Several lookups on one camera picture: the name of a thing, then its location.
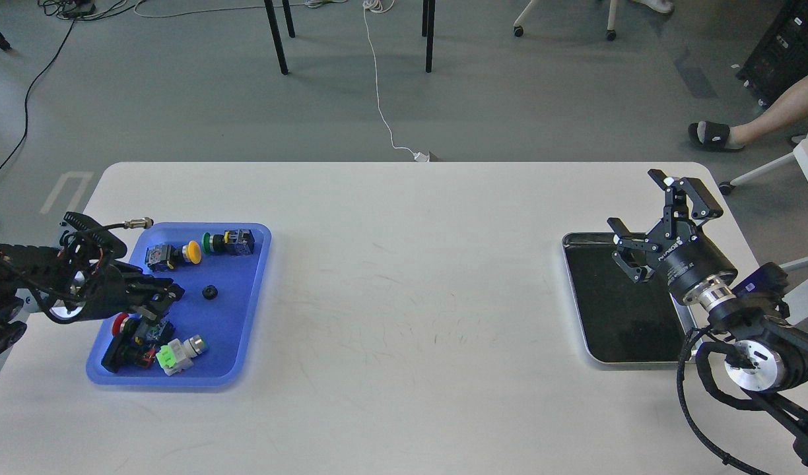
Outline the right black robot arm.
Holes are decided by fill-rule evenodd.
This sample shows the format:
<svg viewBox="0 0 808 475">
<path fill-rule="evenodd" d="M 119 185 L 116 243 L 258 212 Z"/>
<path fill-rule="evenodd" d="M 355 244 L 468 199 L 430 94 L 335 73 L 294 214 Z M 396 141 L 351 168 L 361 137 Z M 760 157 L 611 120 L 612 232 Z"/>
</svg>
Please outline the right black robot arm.
<svg viewBox="0 0 808 475">
<path fill-rule="evenodd" d="M 690 428 L 724 464 L 759 473 L 709 440 L 691 418 L 684 380 L 685 363 L 693 357 L 710 396 L 739 411 L 768 413 L 792 433 L 793 450 L 808 466 L 808 410 L 782 394 L 808 382 L 808 333 L 788 322 L 786 272 L 766 263 L 734 286 L 738 270 L 702 229 L 723 214 L 721 205 L 697 178 L 669 177 L 657 169 L 648 174 L 665 195 L 661 218 L 645 234 L 609 218 L 612 256 L 633 282 L 664 277 L 676 303 L 698 304 L 708 313 L 705 327 L 687 331 L 677 363 L 677 394 Z"/>
</svg>

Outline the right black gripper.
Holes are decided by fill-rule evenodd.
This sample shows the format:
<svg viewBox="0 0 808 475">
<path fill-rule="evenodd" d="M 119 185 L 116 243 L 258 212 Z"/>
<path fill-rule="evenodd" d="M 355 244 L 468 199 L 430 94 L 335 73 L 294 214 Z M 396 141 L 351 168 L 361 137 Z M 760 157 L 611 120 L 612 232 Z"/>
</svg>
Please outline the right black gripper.
<svg viewBox="0 0 808 475">
<path fill-rule="evenodd" d="M 665 192 L 663 212 L 648 234 L 634 234 L 620 218 L 607 219 L 618 267 L 633 283 L 648 282 L 658 274 L 681 305 L 690 304 L 687 295 L 702 282 L 719 277 L 727 285 L 732 283 L 738 270 L 702 233 L 704 222 L 724 214 L 717 199 L 697 178 L 669 177 L 658 169 L 649 170 L 648 175 Z"/>
</svg>

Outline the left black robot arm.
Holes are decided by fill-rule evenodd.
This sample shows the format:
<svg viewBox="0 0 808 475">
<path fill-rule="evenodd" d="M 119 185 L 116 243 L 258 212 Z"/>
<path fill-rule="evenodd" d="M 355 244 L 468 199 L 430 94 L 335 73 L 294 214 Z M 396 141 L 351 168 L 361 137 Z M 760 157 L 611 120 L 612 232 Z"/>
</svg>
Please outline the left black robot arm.
<svg viewBox="0 0 808 475">
<path fill-rule="evenodd" d="M 150 228 L 150 218 L 100 225 L 66 212 L 54 246 L 0 243 L 0 354 L 26 333 L 21 310 L 68 325 L 135 313 L 158 324 L 184 289 L 121 261 L 127 253 L 115 229 Z"/>
</svg>

